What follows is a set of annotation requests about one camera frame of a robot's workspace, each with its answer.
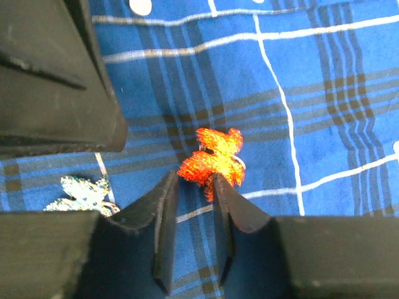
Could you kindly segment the orange leaf brooch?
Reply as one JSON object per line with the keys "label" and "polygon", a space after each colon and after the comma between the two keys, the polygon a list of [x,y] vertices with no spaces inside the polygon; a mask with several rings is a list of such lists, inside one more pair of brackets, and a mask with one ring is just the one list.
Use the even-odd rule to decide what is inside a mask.
{"label": "orange leaf brooch", "polygon": [[177,175],[203,187],[206,200],[213,202],[215,174],[223,175],[232,187],[244,182],[246,165],[237,157],[244,138],[235,128],[230,128],[227,133],[198,128],[196,138],[201,148],[182,162]]}

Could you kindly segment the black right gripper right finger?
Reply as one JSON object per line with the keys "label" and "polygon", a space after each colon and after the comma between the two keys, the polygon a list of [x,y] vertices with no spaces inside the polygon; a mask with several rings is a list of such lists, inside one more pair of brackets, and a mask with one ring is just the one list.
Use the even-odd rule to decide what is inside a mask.
{"label": "black right gripper right finger", "polygon": [[397,298],[395,217],[270,216],[213,176],[226,298]]}

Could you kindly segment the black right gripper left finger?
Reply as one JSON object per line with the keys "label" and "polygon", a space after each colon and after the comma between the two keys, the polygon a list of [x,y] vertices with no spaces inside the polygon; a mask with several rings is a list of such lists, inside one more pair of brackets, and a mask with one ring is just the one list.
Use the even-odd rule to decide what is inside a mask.
{"label": "black right gripper left finger", "polygon": [[1,214],[2,298],[164,298],[173,276],[178,175],[114,214]]}

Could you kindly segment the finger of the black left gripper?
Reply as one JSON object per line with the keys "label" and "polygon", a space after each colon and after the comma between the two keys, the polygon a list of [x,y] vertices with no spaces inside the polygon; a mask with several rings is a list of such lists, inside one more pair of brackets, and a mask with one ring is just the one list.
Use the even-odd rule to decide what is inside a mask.
{"label": "finger of the black left gripper", "polygon": [[118,152],[127,122],[88,1],[1,2],[1,154]]}

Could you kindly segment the blue plaid shirt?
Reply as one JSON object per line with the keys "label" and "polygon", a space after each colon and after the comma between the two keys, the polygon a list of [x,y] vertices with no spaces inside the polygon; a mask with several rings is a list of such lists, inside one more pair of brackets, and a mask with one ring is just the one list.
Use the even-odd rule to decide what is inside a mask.
{"label": "blue plaid shirt", "polygon": [[[108,177],[121,210],[201,146],[244,138],[234,190],[270,216],[398,219],[397,1],[88,1],[127,122],[118,152],[1,154],[1,214]],[[171,292],[226,298],[213,202],[178,175]]]}

